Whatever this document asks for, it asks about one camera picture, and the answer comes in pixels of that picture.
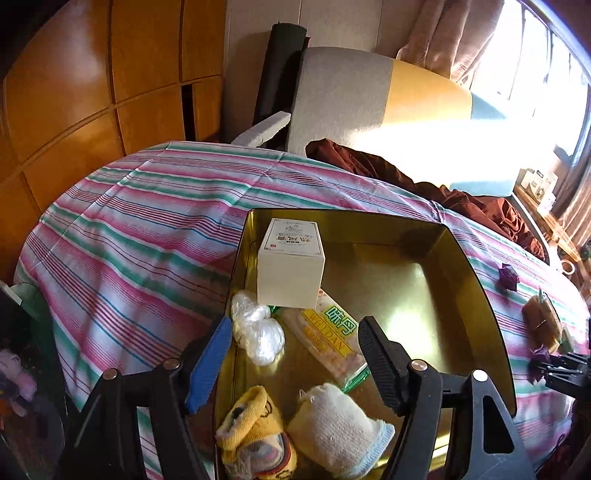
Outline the clear plastic bag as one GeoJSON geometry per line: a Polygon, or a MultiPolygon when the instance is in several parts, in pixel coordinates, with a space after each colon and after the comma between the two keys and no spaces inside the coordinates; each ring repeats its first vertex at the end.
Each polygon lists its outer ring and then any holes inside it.
{"type": "Polygon", "coordinates": [[[273,363],[286,338],[270,307],[257,303],[256,294],[240,290],[231,298],[230,317],[235,342],[252,363],[260,367],[273,363]]]}

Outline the Weidan cracker packet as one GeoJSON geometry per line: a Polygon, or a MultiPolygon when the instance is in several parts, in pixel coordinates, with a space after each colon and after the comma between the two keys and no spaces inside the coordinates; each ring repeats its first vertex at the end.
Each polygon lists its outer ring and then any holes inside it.
{"type": "Polygon", "coordinates": [[[359,322],[324,290],[315,308],[277,307],[274,318],[290,328],[301,344],[327,369],[342,392],[365,381],[370,369],[359,343],[359,322]]]}

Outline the white square box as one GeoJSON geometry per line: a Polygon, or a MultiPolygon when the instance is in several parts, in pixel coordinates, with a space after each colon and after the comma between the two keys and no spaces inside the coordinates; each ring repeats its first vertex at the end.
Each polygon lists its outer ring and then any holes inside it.
{"type": "Polygon", "coordinates": [[[314,309],[325,271],[318,224],[273,218],[257,253],[257,302],[314,309]]]}

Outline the purple-ended cracker packet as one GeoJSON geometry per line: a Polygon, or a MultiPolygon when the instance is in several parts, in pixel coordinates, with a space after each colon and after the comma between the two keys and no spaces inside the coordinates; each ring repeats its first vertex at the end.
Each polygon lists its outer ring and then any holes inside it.
{"type": "Polygon", "coordinates": [[[538,383],[542,374],[534,368],[534,360],[550,362],[562,342],[563,325],[549,296],[542,290],[532,296],[522,308],[523,318],[529,336],[530,363],[528,382],[538,383]]]}

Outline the yellow patterned sock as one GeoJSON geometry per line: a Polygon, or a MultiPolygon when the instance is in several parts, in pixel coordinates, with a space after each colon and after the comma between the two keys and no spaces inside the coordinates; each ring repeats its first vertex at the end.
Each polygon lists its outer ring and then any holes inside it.
{"type": "Polygon", "coordinates": [[[229,479],[290,479],[297,450],[283,417],[263,386],[242,394],[215,432],[229,479]]]}

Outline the white knitted sock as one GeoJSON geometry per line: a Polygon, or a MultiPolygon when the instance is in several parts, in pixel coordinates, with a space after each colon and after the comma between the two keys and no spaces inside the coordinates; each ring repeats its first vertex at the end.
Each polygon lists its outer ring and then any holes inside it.
{"type": "Polygon", "coordinates": [[[370,418],[349,395],[325,383],[300,393],[287,433],[297,450],[335,479],[360,479],[377,465],[396,428],[370,418]]]}

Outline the striped bed sheet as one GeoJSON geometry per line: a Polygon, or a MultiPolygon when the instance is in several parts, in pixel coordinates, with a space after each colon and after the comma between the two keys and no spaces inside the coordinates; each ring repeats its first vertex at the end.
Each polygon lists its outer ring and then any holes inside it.
{"type": "Polygon", "coordinates": [[[14,279],[48,305],[68,393],[82,406],[102,371],[148,370],[204,334],[221,313],[246,215],[254,208],[379,212],[440,223],[458,240],[502,331],[516,426],[534,464],[571,427],[572,399],[527,380],[522,316],[551,298],[575,346],[589,312],[575,286],[514,242],[386,182],[308,158],[228,145],[168,142],[110,163],[41,216],[14,279]]]}

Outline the brown blanket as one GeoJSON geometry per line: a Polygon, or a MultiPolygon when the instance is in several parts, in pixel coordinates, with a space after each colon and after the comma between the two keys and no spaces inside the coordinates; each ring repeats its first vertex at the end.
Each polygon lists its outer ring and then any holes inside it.
{"type": "Polygon", "coordinates": [[[547,259],[542,243],[535,238],[523,216],[506,198],[473,196],[464,191],[451,190],[444,185],[415,182],[382,157],[353,150],[329,139],[311,141],[305,146],[305,155],[349,173],[381,180],[423,199],[436,202],[513,241],[538,259],[547,259]]]}

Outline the wooden bedside table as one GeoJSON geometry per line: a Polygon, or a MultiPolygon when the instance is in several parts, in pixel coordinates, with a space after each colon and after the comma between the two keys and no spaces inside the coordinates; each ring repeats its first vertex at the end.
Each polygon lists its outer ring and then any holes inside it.
{"type": "Polygon", "coordinates": [[[570,236],[550,210],[546,206],[539,210],[541,203],[525,185],[524,180],[528,180],[532,174],[537,175],[537,172],[520,170],[509,200],[541,243],[546,263],[571,280],[578,276],[582,282],[588,281],[590,263],[582,258],[570,236]]]}

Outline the wooden wardrobe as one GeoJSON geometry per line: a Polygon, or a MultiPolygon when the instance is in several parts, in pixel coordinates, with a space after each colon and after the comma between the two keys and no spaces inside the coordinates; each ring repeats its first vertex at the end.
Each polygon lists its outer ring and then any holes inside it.
{"type": "Polygon", "coordinates": [[[1,277],[94,170],[221,135],[222,1],[67,1],[1,74],[1,277]]]}

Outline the beige curtain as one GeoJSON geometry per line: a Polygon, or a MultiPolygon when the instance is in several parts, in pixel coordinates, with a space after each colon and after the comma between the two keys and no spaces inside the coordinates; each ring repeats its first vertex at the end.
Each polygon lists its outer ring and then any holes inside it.
{"type": "Polygon", "coordinates": [[[502,1],[384,1],[375,51],[456,83],[474,75],[502,1]]]}

